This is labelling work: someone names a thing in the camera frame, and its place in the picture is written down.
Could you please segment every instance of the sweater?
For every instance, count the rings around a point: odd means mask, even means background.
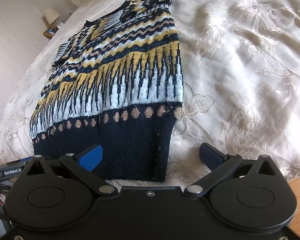
[[[93,144],[102,179],[164,181],[182,110],[172,0],[129,0],[61,44],[30,119],[34,153],[58,159]]]

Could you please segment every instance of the bed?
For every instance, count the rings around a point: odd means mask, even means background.
[[[83,4],[32,63],[0,122],[0,163],[33,155],[29,119],[58,46],[124,1]],[[268,154],[287,180],[300,176],[300,0],[174,0],[170,12],[184,102],[162,185],[184,187],[209,172],[198,156],[202,142],[244,158]]]

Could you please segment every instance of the blue gripper pad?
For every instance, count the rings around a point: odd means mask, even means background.
[[[78,164],[91,172],[102,160],[102,146],[90,147],[80,155]]]

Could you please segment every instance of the wooden nightstand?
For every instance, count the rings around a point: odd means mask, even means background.
[[[46,36],[48,39],[51,39],[56,34],[57,30],[57,28],[50,26],[43,32],[43,35]]]

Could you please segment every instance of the picture frame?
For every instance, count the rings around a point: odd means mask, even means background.
[[[54,29],[54,28],[48,28],[46,29],[44,32],[43,32],[43,35],[46,36],[46,37],[53,37],[57,32],[57,29]]]
[[[63,21],[57,23],[57,29],[60,29],[60,27],[62,27],[65,23]]]

